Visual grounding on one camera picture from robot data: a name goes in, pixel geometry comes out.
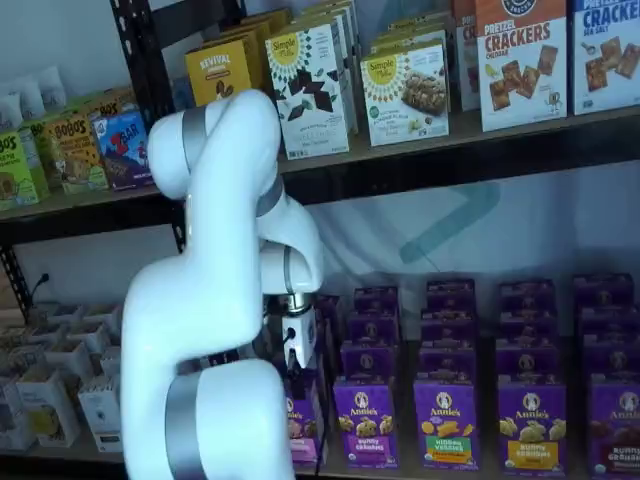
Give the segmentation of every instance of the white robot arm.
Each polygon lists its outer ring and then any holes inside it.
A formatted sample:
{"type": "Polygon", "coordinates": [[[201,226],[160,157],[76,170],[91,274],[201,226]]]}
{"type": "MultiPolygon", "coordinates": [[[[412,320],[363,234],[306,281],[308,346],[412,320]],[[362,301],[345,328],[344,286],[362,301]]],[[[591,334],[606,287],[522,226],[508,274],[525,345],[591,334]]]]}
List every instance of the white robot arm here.
{"type": "Polygon", "coordinates": [[[186,197],[187,246],[145,267],[125,302],[122,432],[133,480],[294,478],[275,367],[242,360],[177,375],[183,361],[250,343],[263,293],[290,295],[285,353],[309,361],[315,324],[303,294],[321,286],[322,245],[309,213],[284,193],[279,145],[277,112],[257,91],[151,131],[158,188],[186,197]]]}

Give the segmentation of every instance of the yellow box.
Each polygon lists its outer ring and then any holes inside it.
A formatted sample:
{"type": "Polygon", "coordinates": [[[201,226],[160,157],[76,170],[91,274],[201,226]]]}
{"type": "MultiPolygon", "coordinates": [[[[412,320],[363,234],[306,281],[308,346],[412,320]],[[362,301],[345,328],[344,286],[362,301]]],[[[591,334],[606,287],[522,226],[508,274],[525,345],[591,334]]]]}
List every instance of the yellow box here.
{"type": "Polygon", "coordinates": [[[252,81],[246,36],[187,53],[185,61],[197,106],[258,88],[252,81]]]}

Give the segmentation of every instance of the annie's hidden veggies box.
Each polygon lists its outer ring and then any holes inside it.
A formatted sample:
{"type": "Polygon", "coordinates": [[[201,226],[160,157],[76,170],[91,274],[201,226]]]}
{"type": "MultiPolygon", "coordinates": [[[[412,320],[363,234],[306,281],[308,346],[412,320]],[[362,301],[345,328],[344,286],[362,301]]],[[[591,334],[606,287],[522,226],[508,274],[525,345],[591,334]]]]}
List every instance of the annie's hidden veggies box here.
{"type": "Polygon", "coordinates": [[[478,470],[480,443],[471,381],[418,374],[413,384],[423,465],[478,470]]]}

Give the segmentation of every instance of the kay's box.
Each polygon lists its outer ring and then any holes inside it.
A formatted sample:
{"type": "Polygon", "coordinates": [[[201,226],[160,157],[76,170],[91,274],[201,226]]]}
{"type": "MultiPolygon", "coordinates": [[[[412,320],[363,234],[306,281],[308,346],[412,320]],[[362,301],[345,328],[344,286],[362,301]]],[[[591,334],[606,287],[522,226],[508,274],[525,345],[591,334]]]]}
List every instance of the kay's box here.
{"type": "Polygon", "coordinates": [[[640,0],[574,0],[576,114],[640,103],[640,0]]]}
{"type": "Polygon", "coordinates": [[[558,0],[476,0],[482,129],[567,116],[567,21],[558,0]]]}

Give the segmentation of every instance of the cracker box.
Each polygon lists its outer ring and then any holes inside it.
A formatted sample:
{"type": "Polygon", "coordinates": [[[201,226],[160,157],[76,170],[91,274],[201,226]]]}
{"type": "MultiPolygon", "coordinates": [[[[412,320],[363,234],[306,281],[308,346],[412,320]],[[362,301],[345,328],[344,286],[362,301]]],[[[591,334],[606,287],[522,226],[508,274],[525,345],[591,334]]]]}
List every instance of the cracker box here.
{"type": "Polygon", "coordinates": [[[576,115],[640,103],[637,0],[574,0],[573,98],[576,115]]]}
{"type": "Polygon", "coordinates": [[[589,388],[589,470],[592,478],[640,476],[640,377],[602,375],[589,388]]]}
{"type": "Polygon", "coordinates": [[[394,379],[338,379],[333,386],[349,467],[398,468],[394,379]]]}
{"type": "Polygon", "coordinates": [[[120,378],[101,375],[78,392],[99,452],[122,452],[120,434],[120,378]]]}
{"type": "Polygon", "coordinates": [[[372,146],[449,134],[441,43],[383,50],[361,68],[372,146]]]}
{"type": "Polygon", "coordinates": [[[413,393],[420,454],[430,469],[478,470],[480,444],[473,385],[418,374],[413,393]]]}
{"type": "MultiPolygon", "coordinates": [[[[324,431],[324,417],[320,408],[316,381],[304,381],[303,395],[293,394],[289,382],[285,382],[287,417],[291,456],[296,465],[316,465],[324,431]]],[[[322,450],[322,463],[327,459],[328,445],[322,450]]]]}
{"type": "Polygon", "coordinates": [[[334,19],[290,25],[267,53],[287,158],[349,151],[347,76],[334,19]]]}
{"type": "Polygon", "coordinates": [[[480,108],[475,0],[453,0],[460,104],[463,111],[480,108]]]}
{"type": "Polygon", "coordinates": [[[70,447],[80,434],[80,424],[57,370],[29,369],[17,382],[31,428],[43,447],[70,447]]]}
{"type": "Polygon", "coordinates": [[[482,129],[567,116],[567,22],[557,0],[476,0],[482,129]]]}
{"type": "Polygon", "coordinates": [[[396,347],[384,341],[365,344],[346,340],[340,353],[347,378],[389,378],[395,374],[396,347]]]}
{"type": "Polygon", "coordinates": [[[555,375],[499,376],[498,416],[506,474],[565,475],[566,387],[555,375]]]}

